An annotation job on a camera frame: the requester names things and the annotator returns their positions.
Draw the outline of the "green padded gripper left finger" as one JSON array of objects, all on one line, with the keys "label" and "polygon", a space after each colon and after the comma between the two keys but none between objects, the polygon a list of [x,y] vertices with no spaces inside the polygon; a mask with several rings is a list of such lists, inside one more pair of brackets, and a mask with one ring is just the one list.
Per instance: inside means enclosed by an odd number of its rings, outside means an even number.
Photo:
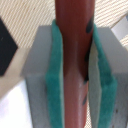
[{"label": "green padded gripper left finger", "polygon": [[33,128],[65,128],[63,41],[56,21],[38,28],[22,70]]}]

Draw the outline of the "green padded gripper right finger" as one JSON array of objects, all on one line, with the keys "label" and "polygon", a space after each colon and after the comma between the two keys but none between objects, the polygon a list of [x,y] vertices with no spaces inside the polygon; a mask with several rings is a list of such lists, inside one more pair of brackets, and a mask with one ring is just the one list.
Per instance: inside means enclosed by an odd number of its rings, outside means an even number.
[{"label": "green padded gripper right finger", "polygon": [[89,105],[92,128],[128,128],[128,51],[109,28],[94,27]]}]

